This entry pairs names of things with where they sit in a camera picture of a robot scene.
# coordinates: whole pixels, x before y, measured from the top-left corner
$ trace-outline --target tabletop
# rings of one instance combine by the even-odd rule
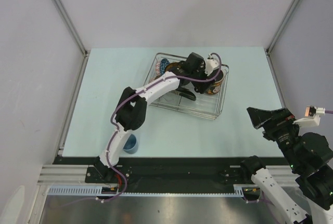
[[[65,141],[63,156],[98,156],[114,126],[110,117],[124,88],[143,86],[158,52],[187,57],[218,53],[230,67],[222,114],[207,120],[149,106],[134,132],[133,157],[283,156],[276,143],[255,130],[247,107],[281,108],[262,47],[101,48],[92,49]]]

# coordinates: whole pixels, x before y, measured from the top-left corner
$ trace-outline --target white wall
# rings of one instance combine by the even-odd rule
[[[92,47],[267,47],[292,0],[62,0]]]
[[[304,116],[309,104],[333,109],[333,0],[303,0],[273,53],[272,62],[289,109]],[[333,149],[333,115],[317,128]]]
[[[0,213],[19,185],[27,217],[82,56],[51,0],[0,0]]]

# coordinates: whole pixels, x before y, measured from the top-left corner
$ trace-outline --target small blue container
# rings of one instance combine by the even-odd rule
[[[131,134],[123,148],[123,151],[128,154],[134,154],[137,151],[138,146],[139,145],[137,144],[136,137]]]

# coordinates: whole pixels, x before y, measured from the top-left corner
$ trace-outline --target clear plastic container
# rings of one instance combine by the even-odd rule
[[[168,59],[170,63],[179,62],[187,59],[187,57],[164,54],[161,52],[157,53],[151,64],[144,85],[149,84],[149,81],[153,81],[153,79],[158,75],[155,69],[156,64],[164,58]],[[184,88],[189,89],[192,93],[195,94],[197,98],[196,101],[191,101],[185,97],[169,92],[151,103],[151,106],[170,109],[173,111],[187,113],[190,115],[203,117],[211,120],[216,119],[219,115],[221,115],[223,110],[223,103],[227,89],[229,67],[223,64],[221,70],[224,74],[224,77],[221,82],[221,89],[217,94],[208,95],[207,93],[196,93],[194,92],[194,86],[192,85],[192,83],[189,83],[188,85],[184,86]]]

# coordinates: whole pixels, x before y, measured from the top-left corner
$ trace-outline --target black bracket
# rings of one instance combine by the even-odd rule
[[[125,101],[127,98],[134,95],[135,93],[135,90],[127,87],[123,91],[123,94],[121,95],[117,106],[119,106],[123,101]],[[116,121],[124,127],[125,131],[129,129],[136,130],[139,129],[141,125],[143,125],[146,119],[146,111],[146,99],[140,96],[136,96],[118,110],[116,114]]]
[[[312,216],[305,214],[306,218],[304,220],[302,220],[301,222],[297,222],[295,221],[294,224],[313,224],[312,222]]]
[[[219,172],[219,176],[222,177],[221,183],[225,185],[253,184],[251,176],[261,168],[266,166],[259,157],[254,155],[242,161],[239,167],[225,167]]]
[[[88,167],[85,175],[86,183],[113,183],[117,182],[114,179],[114,171],[104,165],[99,157],[96,158],[93,166]]]

